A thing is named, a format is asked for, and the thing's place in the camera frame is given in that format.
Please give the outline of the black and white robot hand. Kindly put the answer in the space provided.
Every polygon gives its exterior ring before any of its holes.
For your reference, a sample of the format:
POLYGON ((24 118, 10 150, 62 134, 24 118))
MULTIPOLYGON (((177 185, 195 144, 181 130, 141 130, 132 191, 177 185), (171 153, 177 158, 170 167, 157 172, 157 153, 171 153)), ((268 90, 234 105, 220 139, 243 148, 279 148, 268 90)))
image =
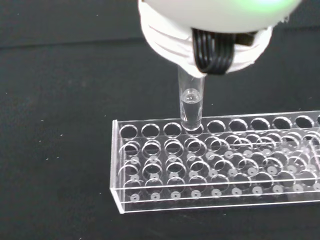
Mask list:
POLYGON ((228 73, 252 64, 268 47, 273 28, 301 4, 299 0, 139 0, 142 33, 161 57, 196 78, 205 76, 196 66, 192 30, 244 36, 236 43, 228 73))

